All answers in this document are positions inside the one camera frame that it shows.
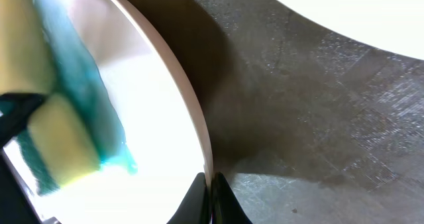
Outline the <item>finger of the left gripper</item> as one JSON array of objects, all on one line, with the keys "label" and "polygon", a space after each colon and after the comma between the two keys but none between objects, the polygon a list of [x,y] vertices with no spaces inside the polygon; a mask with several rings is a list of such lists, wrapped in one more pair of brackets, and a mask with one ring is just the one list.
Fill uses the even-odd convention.
[{"label": "finger of the left gripper", "polygon": [[39,93],[4,93],[1,95],[1,148],[27,125],[29,117],[46,101]]}]

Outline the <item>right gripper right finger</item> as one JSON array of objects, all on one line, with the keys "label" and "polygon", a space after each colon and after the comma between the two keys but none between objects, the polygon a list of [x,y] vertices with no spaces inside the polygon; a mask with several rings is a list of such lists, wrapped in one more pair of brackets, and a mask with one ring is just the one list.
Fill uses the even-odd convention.
[{"label": "right gripper right finger", "polygon": [[252,224],[221,172],[212,181],[212,224]]}]

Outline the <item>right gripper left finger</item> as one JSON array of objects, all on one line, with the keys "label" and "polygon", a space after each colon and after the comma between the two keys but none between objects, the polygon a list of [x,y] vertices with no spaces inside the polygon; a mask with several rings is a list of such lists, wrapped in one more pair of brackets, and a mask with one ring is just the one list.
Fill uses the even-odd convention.
[{"label": "right gripper left finger", "polygon": [[205,174],[198,173],[168,224],[209,224],[209,192]]}]

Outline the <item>green yellow sponge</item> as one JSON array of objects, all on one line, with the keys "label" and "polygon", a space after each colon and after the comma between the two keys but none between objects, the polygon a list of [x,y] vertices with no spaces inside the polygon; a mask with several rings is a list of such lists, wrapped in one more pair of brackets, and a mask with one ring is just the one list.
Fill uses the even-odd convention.
[{"label": "green yellow sponge", "polygon": [[121,166],[137,171],[97,64],[62,0],[1,0],[1,95],[46,101],[15,139],[40,196]]}]

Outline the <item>white plate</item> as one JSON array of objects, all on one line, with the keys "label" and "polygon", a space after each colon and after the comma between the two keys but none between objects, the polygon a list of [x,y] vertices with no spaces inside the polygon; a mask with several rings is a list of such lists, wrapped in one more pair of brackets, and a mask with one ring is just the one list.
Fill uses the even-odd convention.
[{"label": "white plate", "polygon": [[278,0],[307,19],[382,50],[423,59],[423,0]]},{"label": "white plate", "polygon": [[211,182],[203,113],[180,63],[127,0],[62,0],[93,56],[137,171],[121,166],[40,196],[19,146],[1,148],[2,223],[168,223],[198,173]]}]

